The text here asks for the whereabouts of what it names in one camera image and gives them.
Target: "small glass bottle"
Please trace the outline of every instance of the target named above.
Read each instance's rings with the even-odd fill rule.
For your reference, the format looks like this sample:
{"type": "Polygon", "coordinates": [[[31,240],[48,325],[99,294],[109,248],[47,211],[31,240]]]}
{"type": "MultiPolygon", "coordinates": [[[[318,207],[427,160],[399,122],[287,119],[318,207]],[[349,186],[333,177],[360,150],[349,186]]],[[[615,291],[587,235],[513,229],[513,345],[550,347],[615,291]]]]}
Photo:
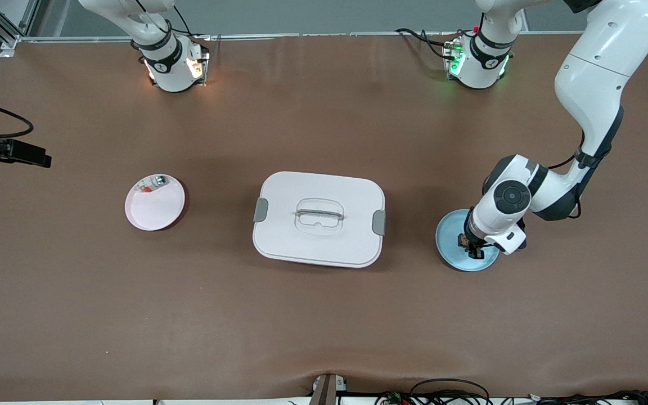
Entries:
{"type": "Polygon", "coordinates": [[[141,192],[152,192],[167,185],[167,178],[164,176],[149,176],[146,179],[139,180],[135,186],[141,192]]]}

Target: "light blue plate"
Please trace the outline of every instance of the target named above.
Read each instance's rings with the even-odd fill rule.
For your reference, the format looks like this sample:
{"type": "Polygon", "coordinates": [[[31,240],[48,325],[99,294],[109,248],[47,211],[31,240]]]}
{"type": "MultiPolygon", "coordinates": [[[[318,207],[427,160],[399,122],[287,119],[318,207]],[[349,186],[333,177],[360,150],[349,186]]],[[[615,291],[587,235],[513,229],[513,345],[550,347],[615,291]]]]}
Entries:
{"type": "Polygon", "coordinates": [[[471,259],[466,250],[458,245],[458,236],[464,232],[464,222],[469,210],[456,210],[439,221],[436,228],[436,248],[448,264],[465,272],[478,272],[491,266],[499,256],[499,249],[487,246],[481,250],[484,259],[471,259]]]}

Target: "round plate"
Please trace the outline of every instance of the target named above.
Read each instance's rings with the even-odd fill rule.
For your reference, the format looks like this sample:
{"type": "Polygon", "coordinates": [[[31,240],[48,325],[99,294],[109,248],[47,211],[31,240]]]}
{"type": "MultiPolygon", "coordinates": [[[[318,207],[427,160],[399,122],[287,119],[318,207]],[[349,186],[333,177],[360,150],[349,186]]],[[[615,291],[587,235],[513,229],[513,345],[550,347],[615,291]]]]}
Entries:
{"type": "Polygon", "coordinates": [[[499,256],[499,249],[487,246],[481,250],[484,259],[471,259],[466,250],[459,246],[458,236],[464,232],[464,222],[469,210],[456,210],[448,213],[439,221],[436,228],[436,248],[444,260],[453,267],[465,272],[478,272],[491,266],[499,256]]]}
{"type": "Polygon", "coordinates": [[[152,192],[141,192],[136,189],[134,183],[124,201],[124,213],[127,219],[132,225],[144,231],[167,228],[179,218],[185,208],[186,195],[182,183],[166,174],[152,174],[152,176],[164,176],[169,184],[152,192]]]}

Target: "brown tabletop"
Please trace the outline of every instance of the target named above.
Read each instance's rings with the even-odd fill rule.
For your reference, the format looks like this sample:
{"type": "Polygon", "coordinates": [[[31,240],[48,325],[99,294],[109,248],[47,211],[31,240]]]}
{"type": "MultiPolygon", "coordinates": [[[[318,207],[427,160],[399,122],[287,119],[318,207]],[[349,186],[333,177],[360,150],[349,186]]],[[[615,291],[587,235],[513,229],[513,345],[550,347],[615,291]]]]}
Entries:
{"type": "MultiPolygon", "coordinates": [[[[168,94],[128,44],[20,44],[0,106],[36,125],[51,169],[0,164],[0,401],[302,395],[464,377],[493,395],[648,389],[648,58],[579,220],[528,215],[529,247],[457,272],[439,219],[494,164],[570,156],[581,129],[553,80],[574,36],[524,36],[495,87],[448,82],[396,37],[224,42],[209,83],[168,94]],[[366,269],[265,259],[263,180],[365,177],[388,233],[366,269]],[[188,187],[173,228],[124,217],[139,178],[188,187]]],[[[18,128],[0,115],[0,131],[18,128]]]]}

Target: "white lid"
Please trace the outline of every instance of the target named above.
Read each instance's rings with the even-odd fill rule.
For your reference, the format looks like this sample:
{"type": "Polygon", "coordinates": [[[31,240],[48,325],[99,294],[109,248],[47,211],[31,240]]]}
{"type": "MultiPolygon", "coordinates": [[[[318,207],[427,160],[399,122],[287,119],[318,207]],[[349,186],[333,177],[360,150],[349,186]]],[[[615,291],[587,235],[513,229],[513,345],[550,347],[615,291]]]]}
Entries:
{"type": "Polygon", "coordinates": [[[384,193],[353,177],[278,172],[262,185],[254,246],[272,259],[365,267],[381,253],[384,193]]]}
{"type": "Polygon", "coordinates": [[[185,207],[186,195],[182,183],[167,174],[152,176],[166,177],[166,184],[152,192],[141,192],[136,187],[138,182],[134,183],[129,189],[127,199],[124,200],[124,213],[127,219],[132,225],[144,231],[167,228],[177,220],[185,207]]]}

